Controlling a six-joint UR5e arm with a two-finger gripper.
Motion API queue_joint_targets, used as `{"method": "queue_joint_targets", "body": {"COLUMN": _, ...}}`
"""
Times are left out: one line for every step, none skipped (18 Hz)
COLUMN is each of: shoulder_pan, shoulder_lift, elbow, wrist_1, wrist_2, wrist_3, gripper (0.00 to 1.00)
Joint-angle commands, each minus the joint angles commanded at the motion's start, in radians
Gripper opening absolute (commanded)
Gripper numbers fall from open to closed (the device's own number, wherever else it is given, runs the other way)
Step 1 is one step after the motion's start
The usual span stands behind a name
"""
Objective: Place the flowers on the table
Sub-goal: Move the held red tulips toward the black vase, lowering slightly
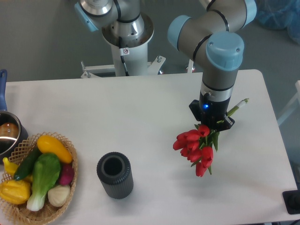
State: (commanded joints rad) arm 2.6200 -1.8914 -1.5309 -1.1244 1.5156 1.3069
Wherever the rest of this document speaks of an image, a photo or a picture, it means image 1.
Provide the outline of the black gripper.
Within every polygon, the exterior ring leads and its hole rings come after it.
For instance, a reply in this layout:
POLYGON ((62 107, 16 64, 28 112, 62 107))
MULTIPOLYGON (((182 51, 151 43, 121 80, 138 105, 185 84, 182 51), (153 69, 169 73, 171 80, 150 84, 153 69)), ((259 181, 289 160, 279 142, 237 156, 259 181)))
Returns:
POLYGON ((227 116, 227 108, 231 97, 224 101, 213 101, 213 95, 201 92, 199 101, 194 99, 189 108, 195 119, 205 125, 217 125, 217 131, 230 129, 235 120, 227 116))

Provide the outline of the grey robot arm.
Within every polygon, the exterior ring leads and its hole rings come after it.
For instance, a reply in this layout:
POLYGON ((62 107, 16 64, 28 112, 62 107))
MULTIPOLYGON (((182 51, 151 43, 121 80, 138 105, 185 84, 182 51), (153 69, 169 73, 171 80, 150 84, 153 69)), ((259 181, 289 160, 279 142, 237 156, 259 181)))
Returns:
MULTIPOLYGON (((227 110, 244 42, 236 33, 254 20, 253 0, 203 0, 206 13, 181 15, 167 31, 169 43, 203 70, 200 97, 189 105, 195 119, 216 131, 230 129, 227 110)), ((138 0, 79 0, 75 11, 90 31, 101 30, 111 46, 117 76, 145 75, 154 27, 138 0)))

